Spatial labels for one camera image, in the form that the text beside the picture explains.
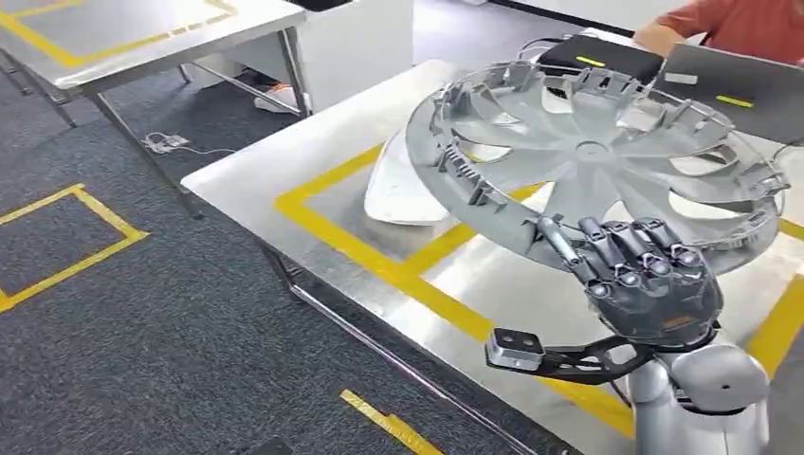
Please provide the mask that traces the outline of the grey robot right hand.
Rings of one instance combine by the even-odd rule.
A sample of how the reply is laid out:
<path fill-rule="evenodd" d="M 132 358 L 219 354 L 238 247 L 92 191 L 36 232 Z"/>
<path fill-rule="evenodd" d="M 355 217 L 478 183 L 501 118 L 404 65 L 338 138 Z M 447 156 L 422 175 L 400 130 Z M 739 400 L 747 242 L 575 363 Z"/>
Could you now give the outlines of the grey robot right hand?
<path fill-rule="evenodd" d="M 582 284 L 600 319 L 632 342 L 682 349 L 707 338 L 722 291 L 702 252 L 658 218 L 579 220 L 574 242 L 553 218 L 539 233 Z"/>

